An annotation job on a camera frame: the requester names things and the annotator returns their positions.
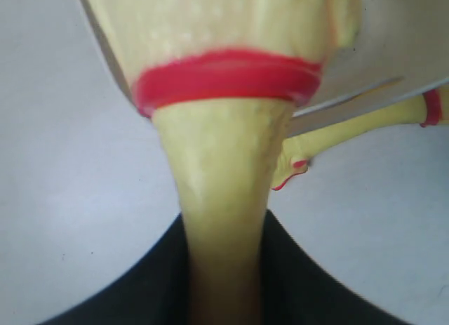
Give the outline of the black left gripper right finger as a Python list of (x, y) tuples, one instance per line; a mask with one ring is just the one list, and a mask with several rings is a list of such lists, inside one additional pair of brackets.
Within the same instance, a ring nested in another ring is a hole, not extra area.
[(268, 210), (261, 243), (263, 324), (406, 324), (315, 263)]

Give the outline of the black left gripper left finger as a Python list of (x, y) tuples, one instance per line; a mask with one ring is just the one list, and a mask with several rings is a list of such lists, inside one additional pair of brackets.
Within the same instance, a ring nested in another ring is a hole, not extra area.
[(187, 324), (187, 242), (178, 216), (160, 240), (109, 286), (45, 324)]

